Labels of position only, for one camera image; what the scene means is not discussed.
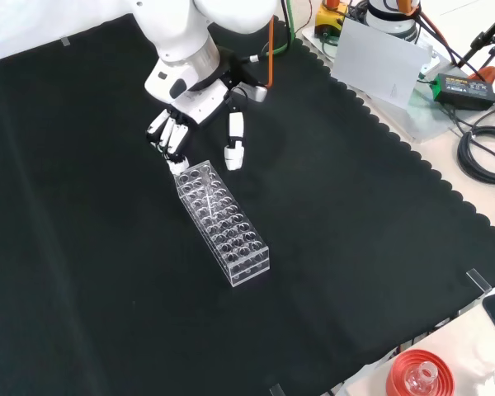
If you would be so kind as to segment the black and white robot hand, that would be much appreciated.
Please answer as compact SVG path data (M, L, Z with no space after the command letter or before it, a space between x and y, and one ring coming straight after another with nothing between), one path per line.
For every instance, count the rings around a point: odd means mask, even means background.
M165 159L172 175L177 176L190 167L185 150L191 133L225 107L229 109L225 165L229 171L242 167L245 151L243 113L233 101L230 90L218 80L202 91L182 93L146 129L148 142Z

